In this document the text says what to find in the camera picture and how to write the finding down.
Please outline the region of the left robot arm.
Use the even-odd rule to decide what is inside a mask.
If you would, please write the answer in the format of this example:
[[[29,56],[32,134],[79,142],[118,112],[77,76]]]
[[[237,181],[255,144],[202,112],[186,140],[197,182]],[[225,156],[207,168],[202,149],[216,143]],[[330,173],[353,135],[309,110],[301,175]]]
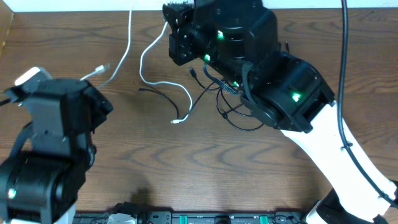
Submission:
[[[113,106],[88,80],[25,82],[5,94],[32,120],[1,164],[1,220],[55,223],[78,199],[95,161],[91,134]]]

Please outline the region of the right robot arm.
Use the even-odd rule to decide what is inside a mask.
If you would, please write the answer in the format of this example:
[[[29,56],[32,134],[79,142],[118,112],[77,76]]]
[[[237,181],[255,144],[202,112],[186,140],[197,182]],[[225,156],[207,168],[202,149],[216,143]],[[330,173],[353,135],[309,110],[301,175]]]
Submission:
[[[343,119],[334,94],[310,63],[283,50],[277,17],[261,1],[194,1],[162,7],[172,32],[169,55],[200,58],[214,82],[240,96],[251,116],[300,146],[332,186],[306,223],[384,223],[397,206],[397,182],[371,162]]]

